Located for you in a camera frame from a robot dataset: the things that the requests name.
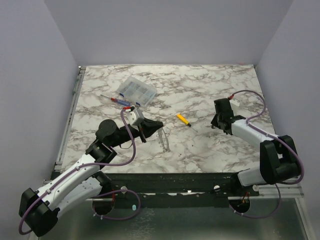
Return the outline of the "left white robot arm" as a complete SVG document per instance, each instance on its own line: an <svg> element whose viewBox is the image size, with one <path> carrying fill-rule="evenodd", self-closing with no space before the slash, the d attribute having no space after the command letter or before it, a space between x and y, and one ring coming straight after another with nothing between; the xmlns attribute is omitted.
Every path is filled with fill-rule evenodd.
<svg viewBox="0 0 320 240"><path fill-rule="evenodd" d="M133 114L129 114L128 119L123 127L118 127L111 119L102 121L93 143L68 170L37 190L25 190L18 211L19 224L27 224L30 233L42 237L54 228L59 217L79 203L119 193L102 172L103 167L114 166L111 162L117 155L114 147L126 142L135 147L135 138L145 142L164 126L161 121Z"/></svg>

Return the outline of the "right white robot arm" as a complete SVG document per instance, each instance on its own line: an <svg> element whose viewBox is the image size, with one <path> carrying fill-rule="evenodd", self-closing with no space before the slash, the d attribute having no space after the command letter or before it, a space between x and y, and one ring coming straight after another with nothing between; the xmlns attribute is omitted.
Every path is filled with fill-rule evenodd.
<svg viewBox="0 0 320 240"><path fill-rule="evenodd" d="M229 189L234 195L242 195L251 185L273 185L303 175L295 143L290 136L272 135L249 125L245 117L234 115L229 98L215 100L214 107L212 128L236 136L259 150L258 166L238 172L235 180L230 182Z"/></svg>

